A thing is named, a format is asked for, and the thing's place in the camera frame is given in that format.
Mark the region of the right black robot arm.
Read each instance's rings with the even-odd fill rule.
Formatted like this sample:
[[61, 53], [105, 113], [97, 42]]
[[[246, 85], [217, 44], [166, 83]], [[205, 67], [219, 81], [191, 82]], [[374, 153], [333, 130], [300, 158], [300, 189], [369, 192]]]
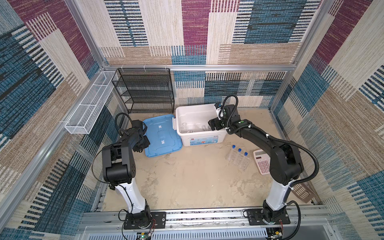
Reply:
[[[216, 103], [218, 116], [209, 120], [208, 124], [213, 131], [226, 130], [229, 135], [235, 134], [250, 141], [270, 157], [270, 175], [273, 183], [268, 197], [263, 202], [262, 216], [267, 225], [272, 225], [283, 216], [292, 188], [317, 176], [319, 161], [307, 148], [293, 141], [273, 137], [251, 121], [241, 119], [237, 110], [238, 103], [239, 99], [235, 95], [229, 95], [222, 103]], [[307, 153], [314, 162], [313, 173], [303, 179], [299, 178], [305, 169], [301, 152]]]

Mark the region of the white plastic storage bin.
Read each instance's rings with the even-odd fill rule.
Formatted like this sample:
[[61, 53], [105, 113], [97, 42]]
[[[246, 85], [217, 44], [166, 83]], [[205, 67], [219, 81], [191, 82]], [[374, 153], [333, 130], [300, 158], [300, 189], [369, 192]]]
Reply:
[[[227, 136], [226, 130], [212, 131], [208, 125], [209, 120], [218, 116], [214, 104], [177, 107], [175, 114], [174, 129], [181, 137], [184, 147], [221, 143]], [[187, 123], [188, 128], [199, 127], [202, 131], [182, 134], [180, 132], [182, 123]]]

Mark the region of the clear test tube rack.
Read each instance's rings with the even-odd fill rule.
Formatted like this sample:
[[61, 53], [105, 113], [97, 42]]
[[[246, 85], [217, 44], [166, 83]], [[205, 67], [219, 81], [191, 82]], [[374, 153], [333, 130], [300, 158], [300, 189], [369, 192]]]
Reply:
[[231, 146], [231, 149], [226, 156], [226, 160], [238, 167], [241, 171], [245, 171], [251, 163], [249, 154], [244, 152], [241, 148], [237, 148], [236, 145]]

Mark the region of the blue plastic bin lid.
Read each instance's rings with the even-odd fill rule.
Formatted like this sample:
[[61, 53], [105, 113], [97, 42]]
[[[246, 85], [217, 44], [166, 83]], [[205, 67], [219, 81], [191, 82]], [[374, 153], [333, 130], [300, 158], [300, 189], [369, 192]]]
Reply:
[[146, 136], [150, 145], [145, 149], [148, 158], [158, 157], [181, 150], [181, 137], [174, 129], [172, 114], [149, 118], [143, 121], [147, 126]]

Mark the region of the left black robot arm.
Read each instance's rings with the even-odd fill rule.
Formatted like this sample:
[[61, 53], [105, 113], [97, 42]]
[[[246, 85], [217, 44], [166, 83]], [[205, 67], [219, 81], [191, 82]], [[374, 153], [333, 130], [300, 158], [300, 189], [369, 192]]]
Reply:
[[141, 153], [149, 147], [150, 141], [146, 136], [148, 127], [140, 120], [133, 121], [126, 113], [116, 115], [115, 127], [120, 139], [97, 153], [102, 155], [103, 179], [96, 176], [94, 164], [91, 164], [91, 172], [98, 182], [108, 184], [111, 190], [117, 190], [126, 201], [128, 209], [122, 220], [123, 227], [147, 229], [154, 225], [155, 220], [135, 180], [137, 168], [133, 153]]

